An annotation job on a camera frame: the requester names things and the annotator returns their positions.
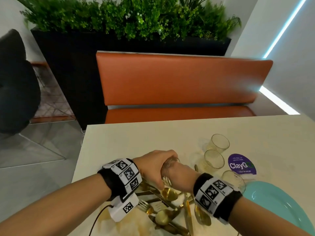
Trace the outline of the person's left hand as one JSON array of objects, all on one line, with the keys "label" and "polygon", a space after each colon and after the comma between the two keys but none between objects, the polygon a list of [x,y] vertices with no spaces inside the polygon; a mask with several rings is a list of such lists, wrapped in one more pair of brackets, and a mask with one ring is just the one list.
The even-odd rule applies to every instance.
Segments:
[{"label": "person's left hand", "polygon": [[154,150],[143,156],[133,158],[132,161],[137,166],[143,178],[153,182],[159,190],[163,190],[164,183],[161,177],[161,167],[159,167],[157,163],[157,151],[158,150]]}]

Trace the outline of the clear drinking glass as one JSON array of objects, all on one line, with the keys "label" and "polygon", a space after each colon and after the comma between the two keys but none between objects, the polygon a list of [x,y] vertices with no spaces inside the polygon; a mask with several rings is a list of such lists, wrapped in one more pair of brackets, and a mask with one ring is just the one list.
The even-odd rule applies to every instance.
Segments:
[{"label": "clear drinking glass", "polygon": [[209,149],[205,151],[201,163],[206,170],[219,170],[224,167],[225,160],[221,153],[216,150]]},{"label": "clear drinking glass", "polygon": [[214,150],[223,153],[230,147],[229,140],[222,134],[214,134],[207,145],[207,150]]},{"label": "clear drinking glass", "polygon": [[176,157],[168,158],[161,167],[161,177],[165,186],[171,187],[172,183],[169,178],[169,170],[176,165],[176,162],[180,163],[180,160]]},{"label": "clear drinking glass", "polygon": [[221,178],[225,182],[231,184],[235,190],[240,191],[242,194],[245,192],[246,190],[245,181],[239,174],[235,173],[234,171],[227,170],[223,172]]}]

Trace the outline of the person's left forearm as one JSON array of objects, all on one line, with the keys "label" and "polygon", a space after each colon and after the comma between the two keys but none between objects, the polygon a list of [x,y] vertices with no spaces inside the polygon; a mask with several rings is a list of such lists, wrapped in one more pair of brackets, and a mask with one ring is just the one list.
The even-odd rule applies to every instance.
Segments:
[{"label": "person's left forearm", "polygon": [[56,190],[0,223],[0,236],[67,236],[111,197],[100,174]]}]

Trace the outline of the person's right forearm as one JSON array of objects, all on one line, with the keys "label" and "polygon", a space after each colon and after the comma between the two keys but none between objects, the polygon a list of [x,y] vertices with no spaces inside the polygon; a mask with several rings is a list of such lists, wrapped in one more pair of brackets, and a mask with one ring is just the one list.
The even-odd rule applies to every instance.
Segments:
[{"label": "person's right forearm", "polygon": [[234,205],[228,222],[242,236],[311,236],[244,197]]}]

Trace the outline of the orange bench seat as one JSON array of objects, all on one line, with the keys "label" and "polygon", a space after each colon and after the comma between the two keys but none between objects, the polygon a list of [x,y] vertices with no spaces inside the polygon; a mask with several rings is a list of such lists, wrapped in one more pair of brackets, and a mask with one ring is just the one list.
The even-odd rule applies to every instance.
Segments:
[{"label": "orange bench seat", "polygon": [[108,110],[105,124],[252,116],[256,115],[247,106],[119,108]]}]

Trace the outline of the black wristband with markers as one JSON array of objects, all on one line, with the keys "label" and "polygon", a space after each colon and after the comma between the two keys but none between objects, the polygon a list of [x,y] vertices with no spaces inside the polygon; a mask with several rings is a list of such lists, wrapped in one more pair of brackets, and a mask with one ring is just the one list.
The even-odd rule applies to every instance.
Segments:
[{"label": "black wristband with markers", "polygon": [[242,197],[229,183],[208,173],[197,178],[193,195],[199,207],[225,225],[229,224],[230,214]]},{"label": "black wristband with markers", "polygon": [[111,190],[107,201],[120,198],[125,202],[142,182],[140,171],[133,160],[119,158],[103,165],[97,172]]}]

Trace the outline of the pile of gold cutlery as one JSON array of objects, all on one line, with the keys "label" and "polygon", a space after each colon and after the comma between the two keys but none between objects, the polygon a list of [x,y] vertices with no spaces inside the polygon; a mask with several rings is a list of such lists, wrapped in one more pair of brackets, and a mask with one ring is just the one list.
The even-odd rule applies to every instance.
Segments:
[{"label": "pile of gold cutlery", "polygon": [[157,190],[145,179],[140,184],[137,196],[152,195],[152,199],[140,199],[138,208],[147,215],[153,214],[157,225],[168,224],[180,225],[187,229],[190,236],[194,235],[191,206],[194,206],[195,217],[200,225],[210,226],[211,219],[199,208],[193,194],[178,193],[172,187],[165,187],[162,191]]}]

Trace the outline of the orange bench backrest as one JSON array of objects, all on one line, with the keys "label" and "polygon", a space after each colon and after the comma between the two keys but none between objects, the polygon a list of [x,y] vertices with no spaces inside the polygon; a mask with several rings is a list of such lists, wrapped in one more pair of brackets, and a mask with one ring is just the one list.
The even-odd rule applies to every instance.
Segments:
[{"label": "orange bench backrest", "polygon": [[98,51],[104,102],[114,105],[253,103],[272,60]]}]

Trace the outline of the cream cloth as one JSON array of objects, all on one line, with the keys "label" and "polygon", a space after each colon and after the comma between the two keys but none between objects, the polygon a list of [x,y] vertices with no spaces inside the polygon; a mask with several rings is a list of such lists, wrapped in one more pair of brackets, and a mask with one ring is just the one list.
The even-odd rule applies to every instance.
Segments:
[{"label": "cream cloth", "polygon": [[102,209],[89,236],[190,236],[190,234],[180,225],[157,225],[153,214],[145,215],[137,208],[120,222],[114,222],[109,209]]}]

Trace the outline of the black planter box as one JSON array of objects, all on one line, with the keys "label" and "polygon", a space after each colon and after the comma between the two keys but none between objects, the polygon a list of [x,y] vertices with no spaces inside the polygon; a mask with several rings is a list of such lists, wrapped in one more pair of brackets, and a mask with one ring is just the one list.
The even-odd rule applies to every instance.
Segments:
[{"label": "black planter box", "polygon": [[223,41],[199,37],[185,39],[118,39],[114,33],[44,32],[31,29],[80,127],[105,122],[108,108],[97,66],[97,51],[144,52],[224,56],[231,38]]}]

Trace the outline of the teal plate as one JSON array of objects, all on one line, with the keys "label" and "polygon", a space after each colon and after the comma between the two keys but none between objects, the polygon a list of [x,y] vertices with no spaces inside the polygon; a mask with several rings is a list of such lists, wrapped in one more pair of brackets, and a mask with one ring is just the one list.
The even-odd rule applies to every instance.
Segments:
[{"label": "teal plate", "polygon": [[243,196],[315,236],[315,228],[305,211],[279,187],[263,181],[253,181],[246,185]]}]

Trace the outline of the short led light strip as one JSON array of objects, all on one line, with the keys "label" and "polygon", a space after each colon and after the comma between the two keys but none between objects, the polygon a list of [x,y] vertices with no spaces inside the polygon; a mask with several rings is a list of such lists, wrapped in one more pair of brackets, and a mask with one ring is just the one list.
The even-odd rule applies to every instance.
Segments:
[{"label": "short led light strip", "polygon": [[298,111],[296,111],[294,108],[289,106],[287,103],[285,103],[283,100],[281,100],[279,97],[277,97],[275,94],[273,94],[271,91],[269,91],[264,86],[261,86],[259,89],[260,93],[263,94],[265,97],[267,97],[271,102],[273,102],[276,106],[278,106],[282,111],[284,111],[288,115],[300,115]]}]

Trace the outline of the green plants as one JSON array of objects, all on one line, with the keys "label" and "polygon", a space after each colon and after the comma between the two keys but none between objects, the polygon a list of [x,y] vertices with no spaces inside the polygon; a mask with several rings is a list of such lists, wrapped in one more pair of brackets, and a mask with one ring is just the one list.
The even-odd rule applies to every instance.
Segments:
[{"label": "green plants", "polygon": [[17,0],[26,22],[43,32],[99,32],[118,39],[223,41],[242,26],[210,0]]}]

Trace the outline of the black chair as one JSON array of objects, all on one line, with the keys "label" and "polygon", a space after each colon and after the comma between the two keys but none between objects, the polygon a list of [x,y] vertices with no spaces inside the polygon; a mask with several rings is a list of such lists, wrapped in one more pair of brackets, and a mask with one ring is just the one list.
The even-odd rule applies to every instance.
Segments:
[{"label": "black chair", "polygon": [[0,38],[0,135],[25,129],[41,102],[41,90],[19,32]]}]

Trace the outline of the long led light strip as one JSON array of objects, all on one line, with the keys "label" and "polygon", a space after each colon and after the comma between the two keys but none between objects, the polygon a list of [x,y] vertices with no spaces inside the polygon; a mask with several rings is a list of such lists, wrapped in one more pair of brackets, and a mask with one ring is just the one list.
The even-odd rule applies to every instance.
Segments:
[{"label": "long led light strip", "polygon": [[281,37],[284,35],[284,33],[286,32],[286,30],[288,29],[288,27],[290,26],[291,22],[294,20],[294,18],[296,17],[296,15],[298,14],[298,12],[300,11],[300,9],[303,7],[303,5],[305,4],[307,0],[300,0],[299,3],[297,4],[297,6],[294,8],[293,12],[291,13],[291,15],[289,16],[289,18],[286,20],[285,24],[283,25],[283,27],[281,28],[280,32],[278,33],[278,35],[275,37],[275,39],[273,40],[273,42],[271,43],[271,45],[269,46],[269,48],[267,49],[267,51],[265,52],[265,54],[263,55],[262,59],[267,59],[267,57],[270,55],[270,53],[272,52],[272,50],[274,49],[274,47],[277,45],[277,43],[279,42],[279,40],[281,39]]}]

